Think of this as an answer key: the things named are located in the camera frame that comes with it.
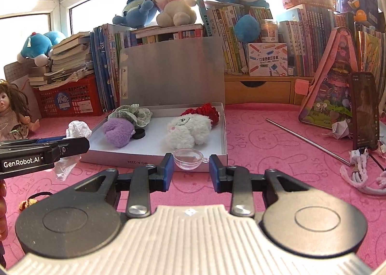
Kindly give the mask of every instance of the human hand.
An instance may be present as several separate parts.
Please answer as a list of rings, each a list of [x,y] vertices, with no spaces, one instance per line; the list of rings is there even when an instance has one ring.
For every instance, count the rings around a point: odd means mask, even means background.
[[[4,241],[8,236],[7,218],[7,204],[5,203],[5,196],[7,195],[7,187],[5,181],[0,180],[0,241]]]

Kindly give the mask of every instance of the red crochet item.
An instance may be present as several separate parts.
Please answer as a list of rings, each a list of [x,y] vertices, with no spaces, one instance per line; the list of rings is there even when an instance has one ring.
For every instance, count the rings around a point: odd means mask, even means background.
[[[208,116],[211,120],[212,126],[216,125],[219,122],[219,112],[216,110],[215,107],[212,106],[211,103],[206,103],[202,105],[201,107],[197,107],[197,109],[189,108],[185,110],[181,116],[187,115],[187,114],[199,114],[203,116]]]

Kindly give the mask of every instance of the metal rod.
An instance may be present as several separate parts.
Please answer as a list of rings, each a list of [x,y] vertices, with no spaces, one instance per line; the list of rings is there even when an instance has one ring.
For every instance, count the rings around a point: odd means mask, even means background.
[[[293,134],[295,137],[298,137],[299,139],[302,139],[303,141],[307,142],[308,144],[311,144],[312,146],[315,146],[316,148],[322,150],[323,152],[329,154],[330,156],[336,158],[338,161],[341,161],[342,163],[348,165],[348,166],[351,166],[350,162],[349,161],[346,161],[344,158],[341,158],[340,156],[337,156],[337,154],[327,150],[326,148],[323,148],[322,146],[320,146],[319,144],[316,144],[315,142],[312,142],[311,140],[308,140],[307,138],[304,138],[302,137],[300,134],[297,134],[295,133],[294,131],[290,130],[290,129],[287,129],[281,125],[279,125],[278,123],[275,123],[274,121],[266,118],[266,121],[268,121],[269,123],[289,132],[290,134]]]

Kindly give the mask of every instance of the purple fluffy ball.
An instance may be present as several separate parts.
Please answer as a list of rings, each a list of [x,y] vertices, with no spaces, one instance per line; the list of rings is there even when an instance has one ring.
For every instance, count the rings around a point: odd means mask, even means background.
[[[124,118],[110,118],[103,124],[106,140],[117,148],[123,148],[132,137],[134,125]]]

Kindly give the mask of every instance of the cardboard box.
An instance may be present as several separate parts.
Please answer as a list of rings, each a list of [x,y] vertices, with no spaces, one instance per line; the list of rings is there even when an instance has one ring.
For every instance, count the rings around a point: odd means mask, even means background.
[[[252,77],[288,76],[287,58],[285,43],[249,43],[249,75]]]
[[[223,70],[219,37],[171,40],[121,50],[120,104],[149,108],[152,119],[145,127],[145,137],[131,140],[123,148],[106,141],[101,129],[104,119],[92,130],[90,149],[82,162],[126,168],[157,165],[166,153],[173,152],[165,143],[168,122],[188,108],[212,103],[220,114],[219,123],[212,128],[208,142],[194,149],[207,158],[217,154],[227,165]],[[194,171],[209,172],[209,166],[201,163]]]

